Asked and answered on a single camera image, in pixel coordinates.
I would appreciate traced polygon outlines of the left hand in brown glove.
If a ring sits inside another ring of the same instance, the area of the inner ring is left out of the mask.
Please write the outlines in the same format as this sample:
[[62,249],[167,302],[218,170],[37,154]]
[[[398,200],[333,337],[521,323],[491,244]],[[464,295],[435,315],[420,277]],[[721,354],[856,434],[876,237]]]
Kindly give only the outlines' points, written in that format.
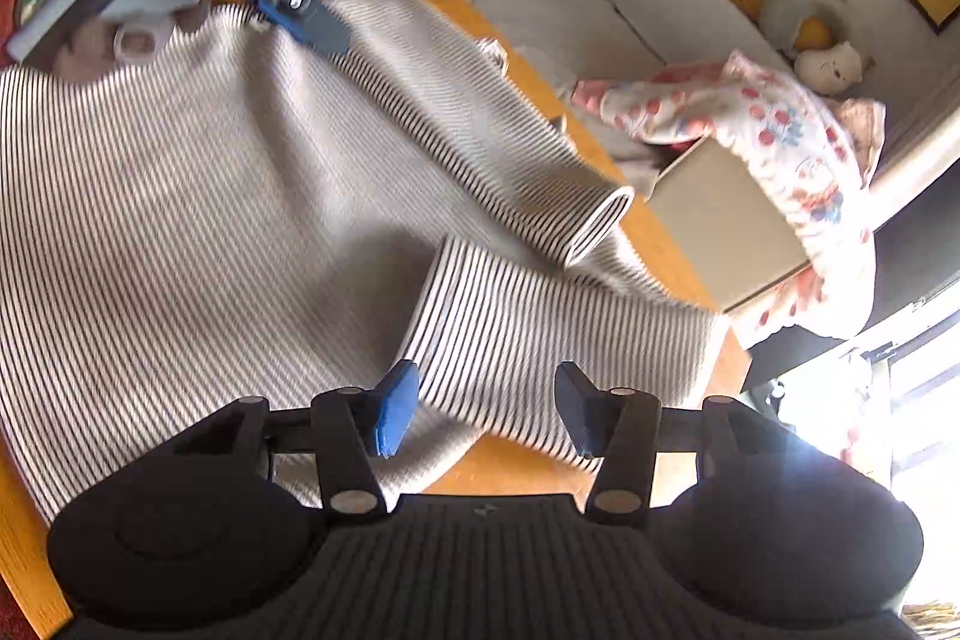
[[146,65],[174,31],[205,23],[210,0],[75,0],[55,23],[37,68],[69,83],[91,83],[122,65]]

